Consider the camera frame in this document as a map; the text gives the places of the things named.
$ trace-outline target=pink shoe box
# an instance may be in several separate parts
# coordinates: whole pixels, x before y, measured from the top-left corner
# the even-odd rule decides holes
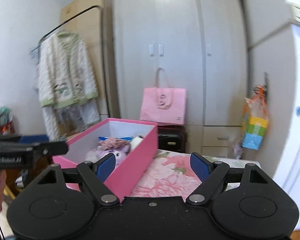
[[[131,151],[127,158],[110,174],[104,184],[122,201],[141,179],[144,171],[152,162],[158,149],[157,123],[108,118],[70,139],[69,151],[63,156],[54,156],[54,163],[64,168],[75,168],[86,160],[90,150],[98,147],[101,137],[143,136],[142,142]],[[77,185],[67,185],[78,189]]]

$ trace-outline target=metal screw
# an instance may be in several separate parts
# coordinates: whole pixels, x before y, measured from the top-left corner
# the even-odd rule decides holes
[[[101,201],[104,202],[104,203],[113,203],[116,200],[117,200],[117,197],[115,195],[112,195],[112,194],[103,195],[101,197]]]
[[[200,194],[194,194],[189,197],[189,200],[193,203],[203,202],[206,198]]]

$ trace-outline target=colorful bag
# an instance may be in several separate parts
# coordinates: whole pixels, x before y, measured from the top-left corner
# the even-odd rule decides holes
[[[159,73],[163,71],[168,88],[160,88]],[[160,125],[185,123],[186,89],[172,88],[163,68],[155,75],[155,87],[146,88],[143,93],[140,120],[158,122]]]
[[[255,89],[255,95],[251,99],[246,98],[242,121],[242,147],[258,150],[268,123],[265,90],[259,85]]]

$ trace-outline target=white wardrobe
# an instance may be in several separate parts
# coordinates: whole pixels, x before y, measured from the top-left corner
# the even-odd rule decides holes
[[[113,0],[113,14],[121,117],[139,119],[143,90],[162,67],[187,90],[187,152],[226,156],[247,95],[240,0]]]

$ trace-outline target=plastic bag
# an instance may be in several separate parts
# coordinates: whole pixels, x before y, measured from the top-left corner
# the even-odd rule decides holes
[[[243,110],[242,147],[258,150],[268,127],[268,111],[265,100],[265,89],[259,85],[255,95],[248,99]]]
[[[11,134],[15,133],[12,121],[12,112],[7,107],[0,108],[0,133]]]
[[[240,160],[243,155],[242,150],[242,138],[236,138],[234,141],[229,143],[229,151],[228,151],[228,158]]]

